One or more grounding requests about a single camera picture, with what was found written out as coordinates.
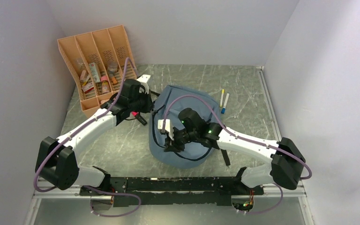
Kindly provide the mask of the blue grey student backpack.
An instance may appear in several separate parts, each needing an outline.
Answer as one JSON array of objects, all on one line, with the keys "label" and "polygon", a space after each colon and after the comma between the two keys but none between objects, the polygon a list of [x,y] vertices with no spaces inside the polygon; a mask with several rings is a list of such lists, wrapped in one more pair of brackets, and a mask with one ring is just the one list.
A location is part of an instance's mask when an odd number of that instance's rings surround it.
[{"label": "blue grey student backpack", "polygon": [[[155,100],[153,111],[150,114],[149,148],[157,160],[180,169],[190,169],[202,164],[213,153],[213,149],[204,147],[200,143],[191,142],[185,144],[185,149],[182,152],[164,152],[166,135],[161,134],[158,130],[158,120],[163,119],[166,108],[172,101],[183,95],[193,95],[203,99],[220,118],[219,103],[208,93],[185,86],[167,85]],[[191,108],[198,112],[205,121],[218,121],[201,101],[196,98],[185,97],[174,103],[167,117],[177,129],[184,128],[178,114],[185,108]]]}]

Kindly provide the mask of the white marker blue cap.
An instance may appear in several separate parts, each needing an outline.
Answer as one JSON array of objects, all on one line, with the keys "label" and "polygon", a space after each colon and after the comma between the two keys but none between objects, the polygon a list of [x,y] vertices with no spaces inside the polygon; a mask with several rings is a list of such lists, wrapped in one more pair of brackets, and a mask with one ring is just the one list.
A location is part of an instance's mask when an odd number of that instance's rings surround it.
[{"label": "white marker blue cap", "polygon": [[223,104],[223,107],[222,107],[222,110],[221,110],[221,114],[224,114],[224,113],[225,113],[229,96],[230,96],[230,93],[227,93],[226,96],[225,96],[225,100],[224,100],[224,104]]}]

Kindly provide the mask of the white marker yellow cap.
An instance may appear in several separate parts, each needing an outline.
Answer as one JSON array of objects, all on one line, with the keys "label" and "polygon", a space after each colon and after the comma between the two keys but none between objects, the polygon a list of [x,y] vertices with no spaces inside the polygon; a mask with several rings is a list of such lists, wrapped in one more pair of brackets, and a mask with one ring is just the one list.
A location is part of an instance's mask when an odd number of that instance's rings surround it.
[{"label": "white marker yellow cap", "polygon": [[220,104],[219,104],[219,106],[220,106],[220,107],[223,107],[223,103],[224,103],[224,94],[225,94],[225,90],[224,90],[224,89],[222,89],[222,90],[221,90],[221,97],[220,97]]}]

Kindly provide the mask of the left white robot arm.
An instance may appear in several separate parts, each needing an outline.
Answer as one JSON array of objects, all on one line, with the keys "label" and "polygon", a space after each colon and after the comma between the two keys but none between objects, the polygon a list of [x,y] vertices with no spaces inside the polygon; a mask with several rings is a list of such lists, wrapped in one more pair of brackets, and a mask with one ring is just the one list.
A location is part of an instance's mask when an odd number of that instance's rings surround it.
[{"label": "left white robot arm", "polygon": [[148,113],[153,108],[150,93],[150,75],[126,79],[119,92],[113,94],[85,122],[57,138],[46,137],[40,144],[37,156],[36,176],[33,185],[36,191],[38,178],[50,182],[55,188],[66,190],[73,185],[91,186],[99,195],[111,189],[111,176],[94,166],[81,166],[80,154],[106,131],[125,121],[132,112]]}]

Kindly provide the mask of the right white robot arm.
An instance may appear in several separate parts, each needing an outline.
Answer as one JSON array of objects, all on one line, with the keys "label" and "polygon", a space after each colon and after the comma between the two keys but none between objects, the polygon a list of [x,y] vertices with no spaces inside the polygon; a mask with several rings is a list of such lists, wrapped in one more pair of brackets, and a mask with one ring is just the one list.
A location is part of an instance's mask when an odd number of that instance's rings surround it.
[{"label": "right white robot arm", "polygon": [[198,143],[209,149],[235,151],[249,155],[263,162],[262,166],[241,171],[234,182],[239,194],[246,194],[251,188],[275,183],[282,188],[295,190],[301,180],[305,159],[289,138],[279,142],[265,140],[236,132],[220,121],[205,121],[191,108],[182,110],[178,118],[183,125],[179,130],[169,119],[158,120],[158,130],[166,134],[164,151],[180,153],[186,144]]}]

